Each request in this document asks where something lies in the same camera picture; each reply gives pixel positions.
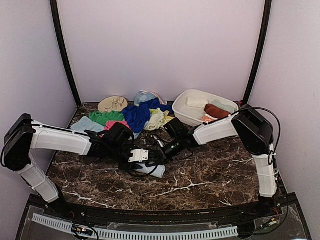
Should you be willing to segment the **large pale blue towel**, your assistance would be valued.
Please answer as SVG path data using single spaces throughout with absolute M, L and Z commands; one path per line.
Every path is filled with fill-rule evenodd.
M 158 166 L 146 166 L 144 163 L 138 163 L 133 165 L 133 170 L 142 173 L 142 174 L 149 174 L 156 178 L 163 178 L 166 166 L 165 165 L 158 165 Z

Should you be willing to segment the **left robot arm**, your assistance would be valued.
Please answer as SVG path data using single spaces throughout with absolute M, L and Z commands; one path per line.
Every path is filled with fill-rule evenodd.
M 126 142 L 130 134 L 121 124 L 114 125 L 115 132 L 107 130 L 76 131 L 50 126 L 22 114 L 4 137 L 0 155 L 2 167 L 16 172 L 37 192 L 60 218 L 67 218 L 70 206 L 59 187 L 37 165 L 34 151 L 54 151 L 88 156 L 112 158 L 126 165 L 132 157 L 131 147 Z

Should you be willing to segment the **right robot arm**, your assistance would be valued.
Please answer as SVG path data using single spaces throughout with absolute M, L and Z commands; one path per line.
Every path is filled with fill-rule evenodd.
M 255 213 L 266 217 L 275 208 L 278 189 L 275 155 L 279 141 L 273 136 L 272 124 L 259 111 L 259 107 L 247 104 L 228 116 L 202 123 L 192 129 L 187 129 L 175 118 L 164 126 L 173 141 L 162 143 L 160 139 L 156 139 L 156 160 L 163 165 L 186 149 L 191 150 L 229 137 L 239 137 L 244 148 L 252 155 L 258 175 L 259 196 Z

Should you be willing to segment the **pale yellow patterned towel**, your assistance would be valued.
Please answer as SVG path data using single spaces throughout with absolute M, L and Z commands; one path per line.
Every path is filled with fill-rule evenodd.
M 169 116 L 169 111 L 162 111 L 160 108 L 149 109 L 150 111 L 150 120 L 145 125 L 144 130 L 146 131 L 155 131 L 160 128 L 163 128 L 164 125 L 169 123 L 174 119 L 174 117 Z

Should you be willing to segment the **white plastic basin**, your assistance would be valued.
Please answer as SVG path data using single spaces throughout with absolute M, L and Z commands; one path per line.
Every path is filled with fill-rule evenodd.
M 201 98 L 208 100 L 209 104 L 214 104 L 214 101 L 219 101 L 222 105 L 230 106 L 232 108 L 231 113 L 239 110 L 238 105 L 226 98 L 200 91 L 195 89 L 188 89 L 178 96 L 172 105 L 172 110 L 176 118 L 182 123 L 187 124 L 191 127 L 198 126 L 203 123 L 201 120 L 205 116 L 204 107 L 192 107 L 187 105 L 188 97 Z

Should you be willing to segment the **orange patterned rolled towel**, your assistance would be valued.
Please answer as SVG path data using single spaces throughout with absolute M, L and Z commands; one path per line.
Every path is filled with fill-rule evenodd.
M 205 114 L 202 118 L 201 118 L 201 121 L 203 123 L 211 123 L 211 122 L 215 122 L 219 120 L 218 118 L 215 118 L 215 117 L 212 117 L 211 115 L 209 114 Z

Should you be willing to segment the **beige bird-painted plate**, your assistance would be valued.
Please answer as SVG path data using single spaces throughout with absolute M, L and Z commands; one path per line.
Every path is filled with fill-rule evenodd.
M 98 104 L 98 111 L 101 113 L 121 112 L 128 106 L 128 101 L 122 96 L 110 96 Z

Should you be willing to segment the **white rolled towel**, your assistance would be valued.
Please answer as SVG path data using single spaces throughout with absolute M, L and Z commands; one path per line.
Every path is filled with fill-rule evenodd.
M 188 107 L 191 108 L 200 108 L 200 109 L 204 109 L 205 106 L 208 104 L 208 100 L 205 98 L 201 98 L 201 97 L 192 97 L 189 96 L 186 99 L 186 104 Z

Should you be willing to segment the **brown rolled towel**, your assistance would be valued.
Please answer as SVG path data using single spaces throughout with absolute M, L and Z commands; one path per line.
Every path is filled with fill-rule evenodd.
M 230 112 L 209 103 L 205 105 L 204 111 L 207 115 L 210 115 L 211 117 L 216 119 L 222 119 L 231 114 Z

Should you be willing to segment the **light blue dotted towel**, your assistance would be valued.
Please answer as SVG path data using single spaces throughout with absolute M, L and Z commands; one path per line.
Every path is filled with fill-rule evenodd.
M 154 100 L 158 98 L 159 99 L 159 102 L 161 105 L 167 105 L 168 102 L 166 100 L 162 100 L 160 95 L 156 92 L 152 92 L 152 91 L 144 91 L 144 90 L 140 90 L 135 98 L 134 98 L 134 105 L 139 107 L 140 106 L 140 103 L 144 103 L 144 102 L 147 102 L 147 101 L 150 101 L 150 100 Z

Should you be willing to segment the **pale green rolled towel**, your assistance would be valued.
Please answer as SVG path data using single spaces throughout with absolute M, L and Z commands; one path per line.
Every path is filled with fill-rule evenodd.
M 232 105 L 223 104 L 219 100 L 215 99 L 212 104 L 216 106 L 219 109 L 222 109 L 226 112 L 229 112 L 230 114 L 234 113 L 236 109 Z

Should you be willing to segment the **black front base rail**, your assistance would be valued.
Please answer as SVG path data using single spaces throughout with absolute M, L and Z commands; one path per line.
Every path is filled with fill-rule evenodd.
M 246 193 L 231 192 L 236 200 L 229 205 L 224 192 L 200 193 L 194 190 L 156 194 L 131 189 L 91 192 L 63 191 L 67 210 L 47 207 L 45 213 L 81 223 L 106 225 L 112 221 L 129 224 L 195 224 L 218 222 L 220 225 L 251 224 L 262 217 L 282 214 L 284 203 L 253 198 Z

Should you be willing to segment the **black left frame post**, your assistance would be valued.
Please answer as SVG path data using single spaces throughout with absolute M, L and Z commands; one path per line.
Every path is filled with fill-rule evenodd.
M 71 68 L 69 56 L 67 53 L 67 48 L 66 48 L 66 44 L 65 44 L 65 40 L 64 40 L 64 35 L 63 35 L 62 24 L 61 24 L 61 20 L 60 20 L 58 1 L 57 0 L 50 0 L 49 3 L 50 3 L 50 9 L 51 9 L 51 15 L 52 15 L 52 20 L 53 20 L 55 35 L 56 35 L 63 67 L 64 67 L 64 70 L 66 73 L 66 77 L 68 80 L 68 84 L 69 84 L 73 99 L 75 101 L 76 106 L 79 108 L 82 105 L 82 101 L 81 101 L 81 98 L 80 98 L 80 95 L 79 95 L 79 92 L 78 92 L 78 89 L 76 86 L 76 81 L 75 81 L 73 73 L 72 73 L 72 68 Z

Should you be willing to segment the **black frame post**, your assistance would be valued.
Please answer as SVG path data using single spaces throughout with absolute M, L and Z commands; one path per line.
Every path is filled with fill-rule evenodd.
M 57 0 L 50 0 L 49 3 L 50 3 L 50 9 L 51 9 L 51 15 L 52 15 L 52 20 L 53 20 L 55 35 L 56 35 L 63 67 L 64 67 L 64 70 L 66 73 L 66 77 L 68 80 L 68 84 L 69 84 L 73 99 L 75 101 L 76 106 L 79 108 L 82 105 L 82 101 L 81 101 L 81 98 L 80 98 L 80 95 L 79 95 L 79 92 L 78 92 L 78 89 L 76 86 L 76 81 L 75 81 L 73 73 L 72 73 L 72 68 L 71 68 L 69 56 L 67 53 L 67 48 L 66 48 L 66 44 L 65 44 L 65 40 L 64 40 L 64 35 L 63 35 L 62 24 L 61 24 L 61 20 L 60 20 L 58 1 Z
M 261 62 L 261 58 L 262 58 L 263 50 L 265 46 L 265 41 L 267 37 L 271 9 L 272 9 L 272 0 L 265 0 L 257 47 L 256 47 L 250 75 L 248 78 L 247 86 L 242 99 L 242 103 L 244 105 L 249 103 L 249 100 L 254 88 L 254 84 L 256 81 L 256 77 L 258 74 L 258 70 L 259 70 L 259 66 L 260 66 L 260 62 Z

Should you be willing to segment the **black right frame post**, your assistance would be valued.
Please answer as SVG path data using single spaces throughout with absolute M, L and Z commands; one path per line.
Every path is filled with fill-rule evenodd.
M 265 0 L 257 47 L 256 47 L 250 75 L 248 78 L 247 86 L 242 99 L 242 103 L 244 105 L 249 103 L 249 100 L 254 88 L 254 84 L 256 81 L 256 77 L 258 74 L 258 70 L 259 70 L 259 66 L 260 66 L 260 62 L 261 62 L 261 58 L 262 58 L 263 50 L 265 46 L 265 41 L 267 37 L 271 9 L 272 9 L 272 0 Z

